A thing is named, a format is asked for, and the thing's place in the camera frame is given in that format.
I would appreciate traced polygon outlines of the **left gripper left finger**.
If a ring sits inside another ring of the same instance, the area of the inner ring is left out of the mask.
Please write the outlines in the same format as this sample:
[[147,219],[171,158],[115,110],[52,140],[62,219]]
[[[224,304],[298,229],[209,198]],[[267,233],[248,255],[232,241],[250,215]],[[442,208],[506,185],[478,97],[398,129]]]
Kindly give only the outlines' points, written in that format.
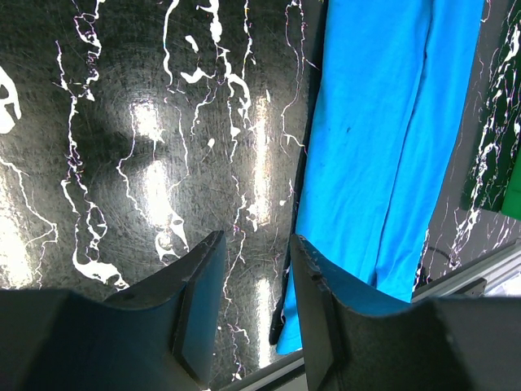
[[2,389],[206,389],[225,253],[214,231],[104,301],[68,289],[2,291]]

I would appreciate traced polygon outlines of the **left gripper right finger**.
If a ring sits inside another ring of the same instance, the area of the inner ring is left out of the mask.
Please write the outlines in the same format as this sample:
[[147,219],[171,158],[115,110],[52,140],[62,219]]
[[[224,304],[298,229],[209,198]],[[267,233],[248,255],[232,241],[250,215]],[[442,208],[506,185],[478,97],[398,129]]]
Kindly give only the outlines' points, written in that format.
[[291,238],[311,390],[517,390],[515,297],[390,297]]

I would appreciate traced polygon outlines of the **bright blue t shirt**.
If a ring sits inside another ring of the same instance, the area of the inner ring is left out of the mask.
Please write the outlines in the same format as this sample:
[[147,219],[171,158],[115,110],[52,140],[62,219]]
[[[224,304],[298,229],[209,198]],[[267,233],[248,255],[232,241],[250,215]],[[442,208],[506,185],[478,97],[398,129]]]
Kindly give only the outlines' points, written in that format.
[[409,303],[456,142],[481,1],[331,1],[296,233]]

